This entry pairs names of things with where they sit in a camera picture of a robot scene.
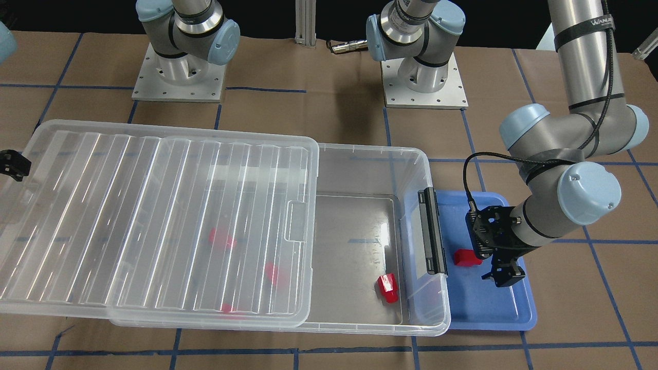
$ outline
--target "black strap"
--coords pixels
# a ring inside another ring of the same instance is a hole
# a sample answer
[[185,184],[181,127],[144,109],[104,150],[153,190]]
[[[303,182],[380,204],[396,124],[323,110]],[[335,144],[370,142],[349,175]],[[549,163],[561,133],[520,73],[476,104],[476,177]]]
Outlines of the black strap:
[[[618,99],[624,96],[625,96],[624,93],[614,93],[613,95],[610,95],[610,100]],[[607,96],[599,96],[599,97],[595,97],[594,99],[585,100],[585,101],[581,101],[580,103],[569,105],[569,111],[572,109],[584,107],[585,105],[601,103],[602,101],[605,101],[607,98],[608,98]]]
[[425,51],[427,51],[428,45],[430,45],[430,23],[429,22],[425,22],[425,28],[422,31],[422,33],[424,34],[423,35],[424,39],[422,41],[422,49],[420,50],[420,53],[418,53],[418,55],[425,54]]
[[597,18],[588,19],[584,22],[575,24],[555,36],[555,51],[558,51],[562,45],[579,37],[593,34],[594,32],[604,31],[608,28],[615,29],[615,21],[610,14],[604,14]]
[[[590,116],[586,115],[585,113],[576,113],[576,114],[585,117],[585,119],[590,122],[592,129],[596,130],[596,122],[594,122],[594,120]],[[587,158],[591,157],[596,151],[596,149],[599,149],[599,134],[600,131],[597,131],[596,135],[594,136],[594,147],[592,148],[592,151],[587,156]]]
[[187,53],[184,52],[184,51],[182,53],[178,53],[178,54],[162,54],[162,53],[159,53],[157,51],[155,51],[155,53],[157,55],[160,55],[162,58],[167,58],[167,59],[178,59],[178,58],[182,58],[182,57],[187,55]]
[[174,41],[174,25],[175,25],[174,15],[171,14],[171,15],[169,16],[169,25],[167,25],[167,34],[169,35],[169,42],[170,42],[175,48],[178,48],[178,46],[176,46],[176,42]]
[[424,66],[428,66],[428,67],[430,67],[430,68],[439,68],[439,67],[441,67],[441,66],[444,66],[444,65],[448,64],[448,62],[450,62],[450,59],[446,60],[446,61],[443,62],[443,63],[430,63],[430,62],[426,62],[426,61],[423,61],[420,57],[413,57],[413,59],[414,59],[416,62],[418,62],[418,63],[420,63],[420,64],[422,64],[422,65],[424,65]]
[[543,236],[544,238],[547,238],[547,239],[558,239],[558,236],[548,236],[548,235],[544,234],[543,232],[539,231],[539,230],[538,230],[538,229],[537,229],[537,228],[536,228],[536,227],[530,222],[530,220],[528,220],[528,214],[526,213],[526,202],[527,202],[527,201],[528,201],[527,199],[523,201],[523,218],[526,220],[526,223],[527,223],[528,226],[532,229],[532,231],[536,232],[539,236]]

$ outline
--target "metal post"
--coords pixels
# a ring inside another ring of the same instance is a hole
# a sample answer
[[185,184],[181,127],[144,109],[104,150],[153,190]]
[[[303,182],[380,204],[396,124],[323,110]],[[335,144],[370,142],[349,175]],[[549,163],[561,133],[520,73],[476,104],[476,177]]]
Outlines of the metal post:
[[658,28],[656,28],[644,42],[633,51],[633,58],[642,61],[658,46]]
[[304,46],[315,46],[315,0],[296,0],[297,33],[295,41]]
[[[549,0],[548,8],[556,35],[575,24],[603,15],[599,0]],[[577,38],[566,43],[557,53],[562,66],[569,105],[606,95],[608,87],[605,68],[607,55],[605,32],[595,32]],[[623,93],[624,88],[616,53],[613,60],[614,95]]]

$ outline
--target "red cube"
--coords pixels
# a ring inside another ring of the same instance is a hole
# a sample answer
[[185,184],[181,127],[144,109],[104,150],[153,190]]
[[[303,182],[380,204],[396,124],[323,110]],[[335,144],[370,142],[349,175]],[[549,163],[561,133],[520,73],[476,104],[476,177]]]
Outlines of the red cube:
[[482,264],[482,260],[475,256],[473,250],[457,250],[453,259],[457,266],[472,267]]
[[382,275],[377,278],[377,284],[379,285],[379,290],[390,304],[397,302],[399,297],[397,296],[397,282],[395,281],[395,275],[392,273]]

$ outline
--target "metal base plate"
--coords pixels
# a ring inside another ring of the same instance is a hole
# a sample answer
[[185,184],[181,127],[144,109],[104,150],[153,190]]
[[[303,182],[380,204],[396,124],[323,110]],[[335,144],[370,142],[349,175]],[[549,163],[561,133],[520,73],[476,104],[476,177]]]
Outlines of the metal base plate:
[[443,88],[435,93],[419,93],[407,87],[397,77],[403,59],[382,62],[382,79],[386,106],[391,108],[461,109],[468,107],[466,91],[461,82],[455,54],[448,61],[448,78]]
[[164,81],[159,76],[157,67],[155,51],[149,44],[135,83],[135,90],[132,92],[133,100],[198,103],[219,103],[221,101],[226,66],[208,63],[208,72],[199,79],[198,83],[184,86],[172,85]]

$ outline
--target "plastic storage box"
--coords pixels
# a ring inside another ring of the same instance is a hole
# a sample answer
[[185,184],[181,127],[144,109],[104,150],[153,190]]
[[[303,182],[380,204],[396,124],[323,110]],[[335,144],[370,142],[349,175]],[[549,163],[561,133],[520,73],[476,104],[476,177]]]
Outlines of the plastic storage box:
[[[118,325],[435,336],[417,149],[55,120],[0,193],[0,311]],[[376,279],[395,273],[388,304]]]

